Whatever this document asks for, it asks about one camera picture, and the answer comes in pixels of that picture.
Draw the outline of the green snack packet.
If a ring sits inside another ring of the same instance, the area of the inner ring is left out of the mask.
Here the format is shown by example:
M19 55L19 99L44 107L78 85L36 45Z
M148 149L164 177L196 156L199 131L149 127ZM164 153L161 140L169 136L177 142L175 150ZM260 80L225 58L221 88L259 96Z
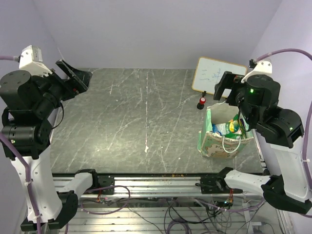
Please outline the green snack packet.
M246 131L242 119L236 114L229 122L226 123L226 134L245 135Z

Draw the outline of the green patterned paper bag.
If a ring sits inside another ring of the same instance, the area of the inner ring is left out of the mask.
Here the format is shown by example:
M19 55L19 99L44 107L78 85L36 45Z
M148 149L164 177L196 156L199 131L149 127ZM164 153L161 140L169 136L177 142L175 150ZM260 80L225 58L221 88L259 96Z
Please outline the green patterned paper bag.
M226 123L236 114L242 119L245 135L226 134ZM235 106L225 102L206 108L201 130L198 132L197 150L203 157L232 159L252 140L254 135L248 132L249 125Z

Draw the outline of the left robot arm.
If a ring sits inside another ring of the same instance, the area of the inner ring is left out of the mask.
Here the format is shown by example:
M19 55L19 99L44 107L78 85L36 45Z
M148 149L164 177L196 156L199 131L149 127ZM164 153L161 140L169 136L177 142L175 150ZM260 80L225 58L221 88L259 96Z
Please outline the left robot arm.
M24 232L40 233L45 224L51 230L67 229L79 198L85 191L93 194L99 189L94 169L79 170L64 188L55 188L49 155L53 126L48 118L64 101L86 92L92 78L91 72L63 60L57 66L66 79L54 70L43 75L16 70L0 81L0 96L6 104L0 140L25 192L28 214L20 226Z

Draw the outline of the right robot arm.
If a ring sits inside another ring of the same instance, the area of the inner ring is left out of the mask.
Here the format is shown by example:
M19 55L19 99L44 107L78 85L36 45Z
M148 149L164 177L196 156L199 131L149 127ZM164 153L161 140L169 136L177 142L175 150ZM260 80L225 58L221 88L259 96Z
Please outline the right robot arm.
M280 84L264 74L243 81L242 75L225 72L214 89L215 100L225 89L231 91L226 103L238 107L248 126L270 144L281 171L259 176L226 167L217 175L216 189L242 189L262 196L276 209L306 215L312 208L312 191L301 150L304 128L295 111L278 106Z

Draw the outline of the small whiteboard with writing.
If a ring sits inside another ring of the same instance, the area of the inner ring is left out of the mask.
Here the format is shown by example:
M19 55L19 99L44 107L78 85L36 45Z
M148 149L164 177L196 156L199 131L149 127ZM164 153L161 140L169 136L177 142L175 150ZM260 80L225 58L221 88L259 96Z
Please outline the small whiteboard with writing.
M245 75L247 67L213 58L200 57L197 62L192 89L197 92L213 95L224 72Z

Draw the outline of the red and black marker cap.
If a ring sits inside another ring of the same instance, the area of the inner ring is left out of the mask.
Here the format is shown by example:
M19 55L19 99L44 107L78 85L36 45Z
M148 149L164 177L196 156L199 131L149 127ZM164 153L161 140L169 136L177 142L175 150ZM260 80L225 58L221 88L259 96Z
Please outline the red and black marker cap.
M202 110L204 108L204 106L205 106L205 102L206 102L205 97L201 97L199 99L199 102L198 102L197 106L196 106L197 109Z

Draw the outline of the aluminium rail frame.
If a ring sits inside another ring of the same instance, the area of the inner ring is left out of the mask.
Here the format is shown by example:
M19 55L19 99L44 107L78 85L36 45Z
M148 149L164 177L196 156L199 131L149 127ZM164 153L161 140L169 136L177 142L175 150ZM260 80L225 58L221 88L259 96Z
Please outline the aluminium rail frame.
M128 190L131 198L163 197L206 197L209 195L225 196L229 189L219 189L216 185L216 174L99 174L100 187L115 185L102 192L85 192L81 198L126 198ZM238 182L230 181L234 195L262 196L262 184L270 176L245 174L238 172ZM53 174L57 191L64 189L74 179L74 174Z

